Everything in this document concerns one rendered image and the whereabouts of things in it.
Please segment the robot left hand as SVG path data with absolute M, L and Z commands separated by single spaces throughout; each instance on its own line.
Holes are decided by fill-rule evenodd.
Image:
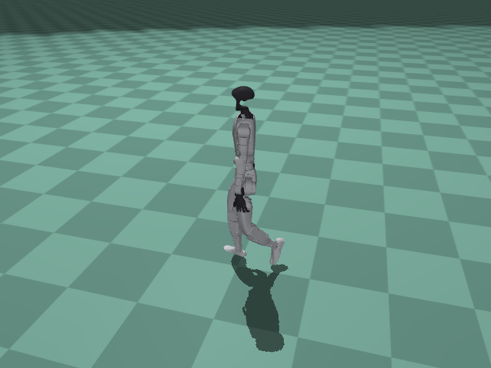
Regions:
M 235 194 L 235 201 L 233 203 L 233 206 L 236 207 L 236 210 L 237 212 L 240 211 L 241 212 L 241 207 L 242 207 L 242 211 L 243 212 L 250 212 L 247 208 L 246 208 L 246 201 L 244 200 L 243 196 L 244 196 L 244 188 L 242 187 L 241 188 L 241 195 L 239 194 Z M 244 207 L 243 207 L 244 206 Z

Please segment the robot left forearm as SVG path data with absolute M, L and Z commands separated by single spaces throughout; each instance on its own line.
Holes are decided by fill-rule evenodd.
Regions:
M 235 194 L 241 195 L 241 188 L 244 186 L 245 174 L 246 174 L 246 162 L 243 158 L 239 158 L 236 160 L 235 180 L 233 182 L 235 186 Z

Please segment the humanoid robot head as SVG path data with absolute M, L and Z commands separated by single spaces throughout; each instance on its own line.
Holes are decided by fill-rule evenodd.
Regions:
M 247 86 L 237 87 L 232 91 L 232 96 L 236 99 L 236 111 L 241 111 L 238 118 L 242 118 L 241 114 L 245 114 L 246 119 L 253 119 L 253 114 L 249 111 L 249 108 L 239 104 L 241 100 L 247 101 L 254 98 L 253 89 Z

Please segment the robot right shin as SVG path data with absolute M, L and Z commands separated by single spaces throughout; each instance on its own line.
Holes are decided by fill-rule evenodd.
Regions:
M 235 251 L 239 252 L 240 249 L 242 249 L 242 233 L 243 233 L 242 229 L 239 225 L 239 221 L 231 221 L 228 218 L 228 212 L 227 212 L 227 219 L 229 223 L 230 234 L 232 236 L 232 240 L 235 245 Z

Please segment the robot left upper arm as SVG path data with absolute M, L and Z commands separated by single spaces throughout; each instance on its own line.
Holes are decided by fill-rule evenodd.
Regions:
M 250 127 L 248 123 L 241 123 L 237 128 L 237 138 L 238 138 L 238 151 L 239 155 L 234 158 L 234 163 L 239 158 L 245 160 L 247 163 L 248 148 L 249 148 L 249 137 L 250 137 Z

